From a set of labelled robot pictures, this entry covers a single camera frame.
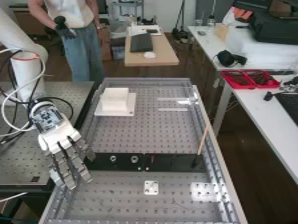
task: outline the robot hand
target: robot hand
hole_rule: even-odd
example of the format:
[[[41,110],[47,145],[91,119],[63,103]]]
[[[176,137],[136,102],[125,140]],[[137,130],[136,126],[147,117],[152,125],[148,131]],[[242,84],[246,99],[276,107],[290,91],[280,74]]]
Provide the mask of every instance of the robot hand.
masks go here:
[[[40,147],[52,158],[49,174],[56,185],[65,184],[69,189],[73,189],[76,187],[75,172],[87,182],[91,182],[92,177],[81,158],[87,156],[93,161],[96,155],[65,115],[48,101],[35,105],[31,119],[40,132]]]

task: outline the metal breadboard table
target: metal breadboard table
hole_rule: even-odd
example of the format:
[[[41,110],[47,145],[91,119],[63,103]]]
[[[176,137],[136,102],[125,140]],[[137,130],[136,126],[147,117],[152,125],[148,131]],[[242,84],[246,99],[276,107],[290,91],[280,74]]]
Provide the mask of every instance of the metal breadboard table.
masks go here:
[[[10,83],[2,83],[6,90]],[[79,124],[84,116],[80,116],[93,82],[47,82],[48,96],[56,96],[73,106],[72,123]],[[69,108],[63,102],[55,101],[59,109],[69,115]],[[6,107],[8,118],[12,119],[15,107]],[[25,109],[19,106],[16,125],[21,127],[27,121]],[[8,127],[0,117],[0,133],[7,133]],[[11,145],[0,146],[0,192],[39,192],[52,186],[49,181],[47,158],[37,143],[37,132],[31,131]]]
[[[133,117],[93,116],[107,87],[129,87],[137,93]],[[91,171],[89,184],[79,179],[73,191],[56,187],[40,224],[248,223],[212,130],[201,168],[192,168],[192,161],[184,172],[170,168],[180,156],[196,158],[206,125],[189,79],[105,79],[81,132],[97,153],[96,163],[111,163],[107,155],[117,160],[112,168]],[[125,155],[143,162],[125,166]],[[168,172],[153,171],[167,156],[172,158]],[[157,195],[147,195],[145,181],[159,182]]]

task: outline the red box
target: red box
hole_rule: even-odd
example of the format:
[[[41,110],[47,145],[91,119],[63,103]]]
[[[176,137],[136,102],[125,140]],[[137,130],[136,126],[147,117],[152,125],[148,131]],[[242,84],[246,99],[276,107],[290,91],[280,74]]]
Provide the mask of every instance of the red box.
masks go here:
[[[228,70],[221,72],[222,78],[234,89],[254,89],[256,83],[244,71]]]
[[[253,79],[257,88],[260,89],[276,89],[280,88],[280,82],[272,77],[272,75],[262,70],[245,70],[246,75]]]

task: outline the white block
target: white block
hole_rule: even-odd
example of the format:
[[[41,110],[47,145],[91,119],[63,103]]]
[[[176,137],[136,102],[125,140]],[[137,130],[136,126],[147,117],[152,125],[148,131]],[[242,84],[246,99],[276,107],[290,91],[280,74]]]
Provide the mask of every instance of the white block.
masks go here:
[[[105,88],[101,95],[103,111],[128,111],[128,88]]]

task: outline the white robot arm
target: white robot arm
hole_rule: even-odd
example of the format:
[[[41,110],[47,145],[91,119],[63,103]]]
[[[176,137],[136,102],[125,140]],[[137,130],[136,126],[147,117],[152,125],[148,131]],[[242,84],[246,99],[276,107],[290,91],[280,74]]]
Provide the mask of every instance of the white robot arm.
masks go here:
[[[96,155],[85,144],[79,131],[73,128],[68,118],[59,111],[51,97],[45,97],[43,77],[40,74],[41,63],[48,59],[47,50],[25,35],[20,27],[11,20],[0,9],[0,42],[12,52],[21,50],[12,58],[12,66],[18,81],[18,89],[14,92],[20,94],[20,101],[29,113],[29,122],[39,130],[39,144],[51,157],[49,174],[57,185],[67,185],[69,189],[76,187],[76,173],[89,182],[92,177],[81,158],[95,160]],[[6,102],[12,97],[8,94],[2,105],[2,112],[6,119]],[[7,122],[11,127],[21,131],[15,125]]]

